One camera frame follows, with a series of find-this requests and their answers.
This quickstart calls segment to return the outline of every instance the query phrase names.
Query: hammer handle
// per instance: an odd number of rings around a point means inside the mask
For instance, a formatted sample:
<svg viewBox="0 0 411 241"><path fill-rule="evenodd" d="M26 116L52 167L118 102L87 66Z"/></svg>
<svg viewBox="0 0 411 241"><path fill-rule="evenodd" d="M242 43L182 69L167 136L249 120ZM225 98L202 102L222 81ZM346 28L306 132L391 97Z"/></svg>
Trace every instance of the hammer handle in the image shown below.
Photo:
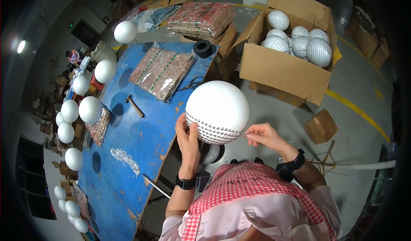
<svg viewBox="0 0 411 241"><path fill-rule="evenodd" d="M133 105L133 107L134 107L134 109L137 111L137 113L140 115L140 117L143 118L143 117L144 117L144 114L143 114L143 112L140 110L140 108L138 108L137 105L134 104L134 101L131 100L130 98L129 98L129 101L130 101L130 103Z"/></svg>

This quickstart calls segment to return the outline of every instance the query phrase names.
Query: claw hammer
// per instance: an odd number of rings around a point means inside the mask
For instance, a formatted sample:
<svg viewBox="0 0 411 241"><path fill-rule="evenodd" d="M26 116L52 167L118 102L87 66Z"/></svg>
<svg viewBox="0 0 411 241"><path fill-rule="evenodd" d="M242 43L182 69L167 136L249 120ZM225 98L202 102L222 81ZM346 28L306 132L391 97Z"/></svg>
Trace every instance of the claw hammer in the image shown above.
<svg viewBox="0 0 411 241"><path fill-rule="evenodd" d="M137 113L140 115L141 118L144 117L143 112L140 110L140 108L137 107L137 105L133 102L133 100L131 100L131 95L129 95L126 99L126 103L128 103L130 101L130 104L133 105L134 109L137 111Z"/></svg>

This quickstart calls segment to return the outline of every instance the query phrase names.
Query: person's left hand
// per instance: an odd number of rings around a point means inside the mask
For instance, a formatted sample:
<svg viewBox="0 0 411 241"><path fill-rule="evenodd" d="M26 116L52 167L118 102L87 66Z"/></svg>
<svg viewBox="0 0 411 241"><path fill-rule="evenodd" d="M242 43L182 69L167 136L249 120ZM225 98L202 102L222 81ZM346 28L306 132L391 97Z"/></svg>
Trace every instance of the person's left hand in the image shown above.
<svg viewBox="0 0 411 241"><path fill-rule="evenodd" d="M176 122L177 142L182 154L182 164L186 166L196 166L198 155L197 128L198 123L193 122L190 125L188 133L185 132L188 124L185 119L185 113L182 113Z"/></svg>

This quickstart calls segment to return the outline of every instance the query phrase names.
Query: hand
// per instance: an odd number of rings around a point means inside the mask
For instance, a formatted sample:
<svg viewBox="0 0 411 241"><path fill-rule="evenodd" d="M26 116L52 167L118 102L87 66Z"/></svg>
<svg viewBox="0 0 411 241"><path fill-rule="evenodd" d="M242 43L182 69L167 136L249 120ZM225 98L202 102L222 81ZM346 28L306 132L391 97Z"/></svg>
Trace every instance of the hand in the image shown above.
<svg viewBox="0 0 411 241"><path fill-rule="evenodd" d="M194 175L197 171L197 157L198 157L198 141L197 141L197 128L198 123L193 122L190 125L190 130L186 133L188 124L185 119L185 113L178 117L176 122L176 134L177 142L182 155L182 166L180 168L180 179L191 179L187 177Z"/></svg>
<svg viewBox="0 0 411 241"><path fill-rule="evenodd" d="M284 162L293 161L298 156L298 150L287 143L269 123L253 124L244 133L248 145L258 146L258 143L278 152Z"/></svg>

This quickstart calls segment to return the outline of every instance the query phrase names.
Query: person's right hand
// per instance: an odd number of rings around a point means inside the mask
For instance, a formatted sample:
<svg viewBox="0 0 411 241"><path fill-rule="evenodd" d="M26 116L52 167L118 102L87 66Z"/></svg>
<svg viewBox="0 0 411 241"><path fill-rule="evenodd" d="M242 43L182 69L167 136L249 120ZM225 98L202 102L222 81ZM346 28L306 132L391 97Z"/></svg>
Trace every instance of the person's right hand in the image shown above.
<svg viewBox="0 0 411 241"><path fill-rule="evenodd" d="M287 145L269 123L251 125L244 133L244 137L248 139L248 145L258 146L258 143L261 143L277 152Z"/></svg>

